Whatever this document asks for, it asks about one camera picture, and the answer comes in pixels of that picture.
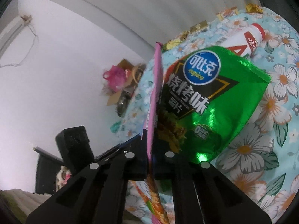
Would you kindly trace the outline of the gold candy wrapper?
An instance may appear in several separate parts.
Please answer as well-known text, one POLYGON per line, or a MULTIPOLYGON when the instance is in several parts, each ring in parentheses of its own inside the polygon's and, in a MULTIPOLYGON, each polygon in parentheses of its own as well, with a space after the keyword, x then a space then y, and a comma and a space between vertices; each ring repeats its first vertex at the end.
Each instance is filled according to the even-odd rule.
POLYGON ((257 4, 249 3, 245 6, 246 13, 263 14, 263 8, 257 4))

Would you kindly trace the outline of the white air conditioner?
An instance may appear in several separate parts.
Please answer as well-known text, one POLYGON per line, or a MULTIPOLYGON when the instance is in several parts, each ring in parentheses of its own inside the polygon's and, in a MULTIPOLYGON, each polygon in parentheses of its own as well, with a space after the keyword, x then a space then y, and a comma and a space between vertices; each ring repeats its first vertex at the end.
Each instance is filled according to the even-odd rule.
POLYGON ((0 57, 3 56, 13 40, 31 21, 32 16, 17 16, 2 30, 0 37, 0 57))

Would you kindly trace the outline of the pink noodle snack packet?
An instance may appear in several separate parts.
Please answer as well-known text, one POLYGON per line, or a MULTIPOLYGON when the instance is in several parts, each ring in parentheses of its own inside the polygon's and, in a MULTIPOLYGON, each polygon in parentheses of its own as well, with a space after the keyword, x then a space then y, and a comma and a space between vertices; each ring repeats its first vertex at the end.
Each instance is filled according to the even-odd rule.
POLYGON ((147 160, 148 170, 147 178, 145 179, 145 187, 142 189, 137 182, 134 183, 140 197, 149 209, 152 223, 169 223, 167 212, 164 209, 159 191, 154 180, 154 161, 152 156, 152 147, 155 138, 155 129, 157 124, 157 105, 159 104, 160 92, 163 85, 163 66, 162 66, 162 44, 156 43, 154 53, 154 84, 150 96, 149 110, 147 119, 144 123, 143 132, 141 135, 142 140, 147 141, 147 160))

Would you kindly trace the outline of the cardboard box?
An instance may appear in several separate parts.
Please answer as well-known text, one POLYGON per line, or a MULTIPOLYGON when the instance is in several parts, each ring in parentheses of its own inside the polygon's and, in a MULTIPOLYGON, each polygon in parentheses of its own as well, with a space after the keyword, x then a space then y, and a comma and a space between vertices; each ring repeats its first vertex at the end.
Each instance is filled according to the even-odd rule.
POLYGON ((117 104, 122 93, 128 93, 131 97, 145 68, 146 65, 143 63, 133 65, 128 60, 123 59, 116 66, 113 65, 108 71, 105 71, 103 78, 107 81, 108 89, 112 91, 107 106, 117 104))

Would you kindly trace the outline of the floral blue tablecloth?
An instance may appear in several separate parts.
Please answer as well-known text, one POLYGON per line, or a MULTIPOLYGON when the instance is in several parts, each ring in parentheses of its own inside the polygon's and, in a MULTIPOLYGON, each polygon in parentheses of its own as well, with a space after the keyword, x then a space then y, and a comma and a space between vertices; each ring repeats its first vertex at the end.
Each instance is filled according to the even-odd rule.
POLYGON ((205 32, 182 32, 165 46, 163 65, 249 26, 266 33, 251 62, 272 78, 258 108, 238 136, 213 161, 271 219, 282 220, 298 197, 298 30, 274 11, 240 11, 209 22, 205 32))

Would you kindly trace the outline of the orange white candy wrapper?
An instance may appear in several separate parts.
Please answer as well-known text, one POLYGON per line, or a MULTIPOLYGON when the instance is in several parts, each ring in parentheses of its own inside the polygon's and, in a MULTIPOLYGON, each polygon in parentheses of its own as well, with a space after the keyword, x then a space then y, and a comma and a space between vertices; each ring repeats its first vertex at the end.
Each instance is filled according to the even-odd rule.
POLYGON ((221 12, 218 12, 216 14, 217 18, 219 18, 220 21, 224 20, 224 19, 228 19, 228 17, 232 17, 235 15, 238 15, 239 11, 237 7, 231 7, 229 9, 223 10, 221 12))

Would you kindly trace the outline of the white curtain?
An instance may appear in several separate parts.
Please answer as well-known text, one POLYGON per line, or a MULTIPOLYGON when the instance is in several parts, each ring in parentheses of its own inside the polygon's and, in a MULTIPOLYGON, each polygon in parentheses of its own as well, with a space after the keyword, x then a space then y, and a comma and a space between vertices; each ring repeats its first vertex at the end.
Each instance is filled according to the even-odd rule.
POLYGON ((259 0, 50 0, 97 23, 148 59, 156 42, 166 42, 194 24, 211 21, 230 7, 259 0))

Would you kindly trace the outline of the green chip bag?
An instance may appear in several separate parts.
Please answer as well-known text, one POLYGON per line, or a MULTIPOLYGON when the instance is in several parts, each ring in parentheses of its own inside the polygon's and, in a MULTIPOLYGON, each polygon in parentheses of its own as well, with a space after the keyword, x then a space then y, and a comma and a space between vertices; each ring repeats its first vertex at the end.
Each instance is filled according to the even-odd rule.
POLYGON ((165 74, 156 135, 193 163, 211 161, 249 121, 269 83, 227 48, 194 51, 165 74))

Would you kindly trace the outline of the red capped milk bottle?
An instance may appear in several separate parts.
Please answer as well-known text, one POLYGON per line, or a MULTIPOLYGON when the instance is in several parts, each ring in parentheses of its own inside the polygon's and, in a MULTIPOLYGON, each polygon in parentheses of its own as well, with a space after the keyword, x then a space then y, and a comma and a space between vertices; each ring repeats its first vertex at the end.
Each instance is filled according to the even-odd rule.
POLYGON ((227 48, 242 58, 249 58, 265 39, 265 35, 261 25, 252 23, 248 27, 228 33, 215 44, 227 48))

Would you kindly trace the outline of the pink plastic bag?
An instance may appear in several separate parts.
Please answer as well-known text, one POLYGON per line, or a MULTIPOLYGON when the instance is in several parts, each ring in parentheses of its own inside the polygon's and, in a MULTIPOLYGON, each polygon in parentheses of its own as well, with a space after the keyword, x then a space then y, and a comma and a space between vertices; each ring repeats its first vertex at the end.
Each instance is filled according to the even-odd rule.
POLYGON ((112 66, 111 69, 105 71, 102 76, 107 81, 108 88, 114 93, 120 91, 127 80, 125 69, 117 66, 112 66))

